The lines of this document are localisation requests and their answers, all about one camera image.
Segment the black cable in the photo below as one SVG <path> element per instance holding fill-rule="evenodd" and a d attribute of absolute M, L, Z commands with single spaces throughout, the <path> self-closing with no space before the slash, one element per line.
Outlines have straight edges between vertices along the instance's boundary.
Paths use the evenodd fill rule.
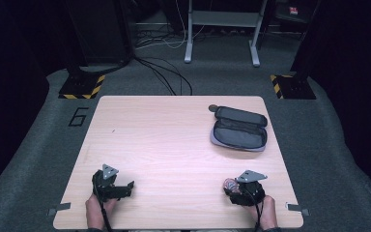
<path fill-rule="evenodd" d="M 106 210 L 104 210 L 104 207 L 103 207 L 103 199 L 99 198 L 99 192 L 98 192 L 98 188 L 97 188 L 95 182 L 93 183 L 93 189 L 96 192 L 96 198 L 99 201 L 101 214 L 103 215 L 103 220 L 104 220 L 104 224 L 106 225 L 107 231 L 112 232 L 110 222 L 109 222 L 108 217 L 107 217 L 107 212 L 106 212 Z"/>
<path fill-rule="evenodd" d="M 144 62 L 146 62 L 146 63 L 148 63 L 148 64 L 150 64 L 150 65 L 154 65 L 154 66 L 156 66 L 156 67 L 159 67 L 159 68 L 161 68 L 161 69 L 164 69 L 164 70 L 166 70 L 166 71 L 169 71 L 169 72 L 174 73 L 175 75 L 179 76 L 180 79 L 184 80 L 184 81 L 187 83 L 188 88 L 189 88 L 189 91 L 190 91 L 190 95 L 192 96 L 192 87 L 191 87 L 191 84 L 188 82 L 188 80 L 187 80 L 183 75 L 180 74 L 179 70 L 178 70 L 174 65 L 172 65 L 170 62 L 168 62 L 168 61 L 166 61 L 166 60 L 164 60 L 164 59 L 160 59 L 160 58 L 156 58 L 156 57 L 144 57 L 144 58 L 146 58 L 146 59 L 155 59 L 155 60 L 160 60 L 160 61 L 163 61 L 163 62 L 167 63 L 167 64 L 170 65 L 171 67 L 173 67 L 173 68 L 176 70 L 175 72 L 172 71 L 172 70 L 169 70 L 169 69 L 167 69 L 167 68 L 165 68 L 165 67 L 163 67 L 163 66 L 160 66 L 160 65 L 158 65 L 158 64 L 152 63 L 152 62 L 147 61 L 147 60 L 143 60 Z"/>
<path fill-rule="evenodd" d="M 161 72 L 159 72 L 158 70 L 156 70 L 155 68 L 153 68 L 150 64 L 148 64 L 145 60 L 142 60 L 138 57 L 134 57 L 134 60 L 136 60 L 137 62 L 139 62 L 140 64 L 142 64 L 143 66 L 146 66 L 147 68 L 151 69 L 153 71 L 153 73 L 155 74 L 155 76 L 157 77 L 157 79 L 167 88 L 167 90 L 170 92 L 170 95 L 174 95 L 176 96 L 176 93 L 174 92 L 173 88 L 171 87 L 170 83 L 168 82 L 168 80 L 164 77 L 163 74 L 161 74 Z"/>
<path fill-rule="evenodd" d="M 84 71 L 84 72 L 85 72 L 85 73 L 90 73 L 90 74 L 104 75 L 104 74 L 108 74 L 108 73 L 113 73 L 113 72 L 115 72 L 115 71 L 121 69 L 121 68 L 124 67 L 127 63 L 128 63 L 128 61 L 122 62 L 121 64 L 118 64 L 116 67 L 113 67 L 113 68 L 110 68 L 110 69 L 106 69 L 106 70 L 101 70 L 101 71 L 91 71 L 91 72 Z"/>
<path fill-rule="evenodd" d="M 180 77 L 181 80 L 184 80 L 184 81 L 187 83 L 188 88 L 189 88 L 189 90 L 190 90 L 190 95 L 192 96 L 192 87 L 191 87 L 191 84 L 188 82 L 188 80 L 187 80 L 184 76 L 182 76 L 182 75 L 180 74 L 179 70 L 178 70 L 174 65 L 170 64 L 168 61 L 166 61 L 166 60 L 164 60 L 164 59 L 160 59 L 160 58 L 155 58 L 155 57 L 146 57 L 146 59 L 156 59 L 156 60 L 163 61 L 163 62 L 167 63 L 168 65 L 172 66 L 176 71 L 172 71 L 172 70 L 167 69 L 167 68 L 165 68 L 165 67 L 163 67 L 163 66 L 161 66 L 161 65 L 155 64 L 155 63 L 153 63 L 153 62 L 150 62 L 150 61 L 144 60 L 144 59 L 139 58 L 139 57 L 134 57 L 134 59 L 135 59 L 137 62 L 139 62 L 140 64 L 142 64 L 142 65 L 144 65 L 144 66 L 146 66 L 146 67 L 152 69 L 153 72 L 155 73 L 155 75 L 157 76 L 157 78 L 158 78 L 160 81 L 161 81 L 161 79 L 160 79 L 158 76 L 160 76 L 161 78 L 163 78 L 164 81 L 165 81 L 165 83 L 164 83 L 163 81 L 161 81 L 161 82 L 166 86 L 167 89 L 169 89 L 170 93 L 171 93 L 172 95 L 175 95 L 175 96 L 177 96 L 177 94 L 175 93 L 175 91 L 173 90 L 173 88 L 171 87 L 171 85 L 170 85 L 170 83 L 167 81 L 167 79 L 164 77 L 164 75 L 161 74 L 161 72 L 157 71 L 156 68 L 154 68 L 154 67 L 152 67 L 152 66 L 155 66 L 155 67 L 161 68 L 161 69 L 166 70 L 166 71 L 168 71 L 168 72 L 174 73 L 175 75 L 178 75 L 178 76 Z"/>
<path fill-rule="evenodd" d="M 137 33 L 138 39 L 135 42 L 134 47 L 138 48 L 138 47 L 142 47 L 148 44 L 152 44 L 155 41 L 168 41 L 168 40 L 176 38 L 176 35 L 174 35 L 172 32 L 168 32 L 168 33 L 164 32 L 165 34 L 159 35 L 159 36 L 153 36 L 152 34 L 153 32 L 163 33 L 160 31 L 153 31 L 153 30 L 139 31 Z"/>
<path fill-rule="evenodd" d="M 261 201 L 263 204 L 262 204 L 261 212 L 260 212 L 260 209 L 258 208 L 258 204 L 260 202 L 256 202 L 256 200 L 251 195 L 251 193 L 249 193 L 248 190 L 245 189 L 244 190 L 244 193 L 247 193 L 249 195 L 249 197 L 251 198 L 252 202 L 255 204 L 255 209 L 257 210 L 257 222 L 255 223 L 255 228 L 254 228 L 254 232 L 256 232 L 258 230 L 258 228 L 260 227 L 260 225 L 261 225 L 260 219 L 261 219 L 261 214 L 262 214 L 262 212 L 264 210 L 264 199 Z"/>

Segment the cable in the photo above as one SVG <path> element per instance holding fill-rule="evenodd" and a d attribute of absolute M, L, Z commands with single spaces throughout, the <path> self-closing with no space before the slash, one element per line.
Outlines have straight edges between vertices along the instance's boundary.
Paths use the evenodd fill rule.
<path fill-rule="evenodd" d="M 211 9 L 212 9 L 212 7 L 213 7 L 213 0 L 211 0 L 211 2 L 210 2 L 210 8 L 209 8 L 209 11 L 211 11 Z M 201 27 L 201 29 L 192 37 L 193 39 L 195 38 L 195 37 L 197 37 L 198 36 L 198 34 L 200 34 L 200 32 L 204 29 L 204 27 L 205 27 L 206 25 L 203 25 L 202 27 Z"/>
<path fill-rule="evenodd" d="M 167 90 L 170 92 L 170 95 L 176 95 L 176 93 L 174 92 L 173 88 L 171 87 L 170 83 L 167 81 L 167 79 L 164 77 L 163 74 L 161 74 L 158 70 L 156 70 L 155 68 L 153 68 L 151 65 L 149 65 L 148 63 L 146 63 L 144 60 L 142 59 L 139 59 L 137 57 L 134 58 L 134 60 L 136 60 L 137 62 L 139 62 L 140 64 L 146 66 L 147 68 L 151 69 L 153 71 L 153 73 L 155 74 L 155 76 L 157 77 L 157 79 L 167 88 Z"/>
<path fill-rule="evenodd" d="M 181 45 L 183 45 L 184 42 L 186 42 L 186 27 L 185 27 L 185 23 L 183 22 L 182 15 L 180 13 L 178 0 L 176 0 L 176 7 L 177 7 L 177 12 L 179 13 L 180 21 L 182 22 L 182 25 L 183 25 L 184 37 L 183 37 L 183 41 L 178 46 L 171 46 L 171 45 L 168 44 L 169 47 L 174 48 L 174 49 L 179 48 Z"/>
<path fill-rule="evenodd" d="M 98 188 L 96 187 L 95 183 L 93 183 L 93 189 L 96 192 L 96 198 L 99 201 L 101 214 L 103 215 L 104 224 L 106 225 L 107 231 L 112 232 L 110 222 L 109 222 L 108 217 L 107 217 L 107 212 L 106 212 L 106 210 L 104 210 L 104 207 L 103 207 L 103 200 L 99 198 Z"/>
<path fill-rule="evenodd" d="M 167 69 L 161 65 L 158 65 L 156 63 L 153 63 L 153 62 L 150 62 L 150 61 L 147 61 L 147 60 L 144 60 L 144 59 L 156 59 L 156 60 L 160 60 L 160 61 L 163 61 L 165 63 L 167 63 L 168 65 L 170 65 L 171 67 L 173 67 L 175 69 L 175 71 L 173 70 L 170 70 L 170 69 Z M 145 57 L 145 58 L 139 58 L 139 57 L 134 57 L 134 60 L 136 60 L 137 62 L 139 62 L 140 64 L 142 64 L 143 66 L 146 66 L 147 68 L 150 68 L 153 73 L 155 74 L 155 76 L 158 78 L 158 80 L 164 84 L 164 86 L 168 89 L 168 91 L 170 92 L 171 95 L 174 95 L 174 96 L 177 96 L 176 92 L 173 90 L 173 88 L 171 87 L 170 83 L 168 82 L 168 80 L 165 78 L 165 76 L 159 72 L 157 70 L 157 68 L 160 68 L 160 69 L 163 69 L 165 71 L 168 71 L 168 72 L 171 72 L 177 76 L 180 77 L 180 80 L 181 80 L 181 90 L 180 90 L 180 94 L 182 95 L 183 94 L 183 82 L 182 80 L 184 80 L 186 82 L 186 84 L 188 85 L 188 88 L 189 88 L 189 91 L 190 91 L 190 95 L 192 96 L 192 87 L 191 87 L 191 84 L 188 82 L 188 80 L 182 76 L 179 72 L 179 70 L 174 66 L 172 65 L 171 63 L 169 63 L 168 61 L 164 60 L 164 59 L 160 59 L 160 58 L 156 58 L 156 57 Z"/>
<path fill-rule="evenodd" d="M 161 31 L 161 29 L 167 26 L 167 32 Z M 164 33 L 163 35 L 153 36 L 153 33 Z M 150 44 L 153 41 L 161 41 L 161 40 L 171 40 L 176 37 L 173 32 L 170 32 L 168 22 L 162 25 L 157 30 L 141 30 L 137 33 L 137 37 L 139 38 L 134 44 L 135 47 L 139 47 L 145 44 Z"/>
<path fill-rule="evenodd" d="M 182 44 L 183 42 L 164 42 L 164 43 L 152 43 L 144 46 L 137 47 L 136 50 L 142 49 L 145 47 L 153 46 L 153 45 L 168 45 L 168 44 Z"/>
<path fill-rule="evenodd" d="M 249 191 L 247 189 L 245 189 L 243 191 L 245 194 L 249 195 L 249 197 L 251 198 L 252 202 L 255 204 L 255 209 L 257 210 L 257 222 L 255 223 L 255 228 L 254 228 L 254 232 L 256 232 L 258 230 L 258 228 L 260 227 L 261 223 L 260 223 L 260 219 L 261 219 L 261 214 L 264 210 L 264 199 L 261 201 L 263 204 L 262 204 L 262 207 L 261 207 L 261 212 L 260 212 L 260 209 L 258 208 L 258 204 L 260 202 L 256 202 L 256 200 L 254 199 L 254 197 L 251 195 L 251 193 L 249 193 Z"/>

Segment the dark background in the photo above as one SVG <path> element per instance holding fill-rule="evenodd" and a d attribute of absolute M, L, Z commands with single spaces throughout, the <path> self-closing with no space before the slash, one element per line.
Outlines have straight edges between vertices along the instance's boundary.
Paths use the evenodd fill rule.
<path fill-rule="evenodd" d="M 48 17 L 62 20 L 76 62 L 86 65 L 64 2 L 50 2 L 56 15 L 47 15 L 40 1 L 0 0 L 0 173 L 44 103 L 45 78 L 65 67 Z M 371 178 L 371 2 L 322 1 L 293 68 L 306 69 L 326 90 L 346 144 Z"/>

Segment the warning stripe tape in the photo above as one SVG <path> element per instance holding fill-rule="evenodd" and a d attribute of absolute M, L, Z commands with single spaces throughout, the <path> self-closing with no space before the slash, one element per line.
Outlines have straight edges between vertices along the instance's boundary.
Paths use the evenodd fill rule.
<path fill-rule="evenodd" d="M 281 88 L 279 87 L 278 81 L 276 79 L 277 76 L 282 76 L 282 77 L 292 77 L 292 76 L 291 75 L 274 75 L 274 74 L 271 75 L 273 90 L 275 91 L 276 96 L 279 99 L 284 99 L 284 96 L 282 95 Z"/>
<path fill-rule="evenodd" d="M 98 82 L 90 95 L 59 95 L 59 99 L 94 99 L 100 91 L 104 78 L 105 75 L 99 77 Z"/>

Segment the hand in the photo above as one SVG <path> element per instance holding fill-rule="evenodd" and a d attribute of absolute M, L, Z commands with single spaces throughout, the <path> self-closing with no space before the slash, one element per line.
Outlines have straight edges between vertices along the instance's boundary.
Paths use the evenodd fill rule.
<path fill-rule="evenodd" d="M 232 192 L 240 192 L 239 185 L 237 181 L 234 179 L 226 179 L 224 181 L 223 187 L 226 189 L 230 189 Z M 258 208 L 261 209 L 263 207 L 261 218 L 260 218 L 260 225 L 263 230 L 268 230 L 271 228 L 278 227 L 278 223 L 276 221 L 276 211 L 275 211 L 275 200 L 266 195 L 264 197 L 263 202 L 258 204 Z M 252 215 L 252 218 L 255 220 L 258 219 L 257 208 L 255 206 L 243 206 L 249 213 Z"/>
<path fill-rule="evenodd" d="M 116 205 L 117 199 L 108 199 L 107 202 L 103 202 L 103 208 L 108 216 Z M 104 219 L 101 213 L 100 204 L 98 198 L 93 193 L 86 201 L 86 219 L 88 228 L 103 229 Z"/>
<path fill-rule="evenodd" d="M 258 208 L 261 209 L 264 204 L 264 208 L 261 214 L 260 218 L 260 225 L 263 230 L 268 230 L 271 228 L 278 227 L 278 223 L 276 222 L 276 212 L 275 212 L 275 200 L 266 195 L 264 197 L 263 202 L 258 204 Z M 255 206 L 243 206 L 249 213 L 252 215 L 252 217 L 257 220 L 258 219 L 258 213 Z"/>

